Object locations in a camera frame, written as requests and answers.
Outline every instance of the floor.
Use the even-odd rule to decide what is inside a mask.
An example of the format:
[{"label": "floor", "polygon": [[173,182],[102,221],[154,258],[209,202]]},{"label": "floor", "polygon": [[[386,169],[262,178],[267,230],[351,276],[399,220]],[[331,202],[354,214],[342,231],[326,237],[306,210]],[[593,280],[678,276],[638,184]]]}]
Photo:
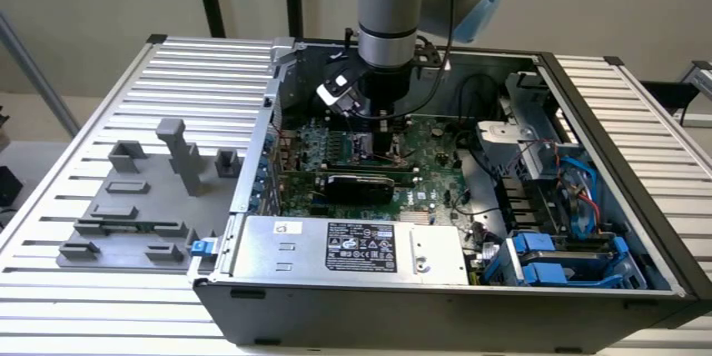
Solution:
[{"label": "floor", "polygon": [[[79,124],[83,124],[101,100],[82,96],[63,97]],[[11,141],[69,142],[69,135],[37,95],[0,93],[0,105],[2,115],[10,116],[2,130]],[[706,153],[712,154],[712,128],[686,128],[686,131]]]}]

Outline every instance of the warning label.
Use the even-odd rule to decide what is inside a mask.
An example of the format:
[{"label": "warning label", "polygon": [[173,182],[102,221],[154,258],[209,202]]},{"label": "warning label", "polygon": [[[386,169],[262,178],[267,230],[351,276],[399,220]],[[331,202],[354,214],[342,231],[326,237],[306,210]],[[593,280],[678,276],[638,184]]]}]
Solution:
[{"label": "warning label", "polygon": [[334,271],[395,273],[393,226],[329,223],[325,267]]}]

